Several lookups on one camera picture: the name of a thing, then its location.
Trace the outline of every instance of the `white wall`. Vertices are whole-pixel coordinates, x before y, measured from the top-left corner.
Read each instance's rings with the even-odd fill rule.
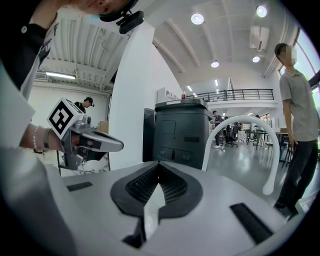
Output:
[[[77,91],[33,87],[28,100],[35,110],[32,123],[37,126],[49,127],[47,118],[62,97],[72,102],[82,102],[87,96],[92,96],[95,107],[86,108],[86,114],[91,117],[92,126],[98,126],[98,122],[105,120],[107,97]]]
[[[157,90],[182,91],[168,65],[153,46],[155,28],[144,22],[136,28],[123,53],[110,107],[109,134],[124,148],[110,153],[111,170],[142,162],[144,109],[154,109]]]
[[[145,95],[152,81],[149,49],[154,32],[155,28],[147,22],[137,27],[119,65],[110,106],[109,134],[121,140],[124,148],[109,154],[111,170],[142,162]]]
[[[178,98],[181,98],[182,90],[164,58],[153,44],[149,47],[149,57],[151,80],[145,88],[144,107],[154,110],[157,103],[157,90],[165,87],[166,91],[174,93]]]

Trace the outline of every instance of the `gray floor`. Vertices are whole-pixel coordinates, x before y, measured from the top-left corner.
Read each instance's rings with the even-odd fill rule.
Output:
[[[262,189],[266,183],[272,165],[271,148],[256,147],[249,143],[239,143],[238,147],[227,145],[225,152],[212,148],[208,162],[208,172],[215,172],[228,177],[241,184],[249,191],[273,205],[280,194],[288,168],[282,167],[279,163],[274,191],[271,195],[264,195]],[[320,188],[320,164],[318,162],[313,180],[306,189],[304,195],[307,196]]]

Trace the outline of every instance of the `gray t-shirt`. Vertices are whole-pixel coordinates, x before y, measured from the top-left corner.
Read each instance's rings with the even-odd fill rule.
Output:
[[[297,141],[318,139],[319,118],[309,82],[296,70],[286,70],[280,78],[282,101],[291,100],[293,135]]]

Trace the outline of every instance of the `air conditioner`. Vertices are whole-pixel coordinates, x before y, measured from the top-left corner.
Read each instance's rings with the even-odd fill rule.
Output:
[[[250,29],[250,48],[257,49],[258,52],[265,50],[269,38],[269,28],[252,26]]]

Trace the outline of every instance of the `white column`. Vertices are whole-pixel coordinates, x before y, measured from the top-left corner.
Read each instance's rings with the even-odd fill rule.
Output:
[[[111,170],[142,163],[145,88],[150,86],[149,52],[155,28],[146,21],[137,27],[123,53],[110,106],[109,134],[124,143],[110,153]]]

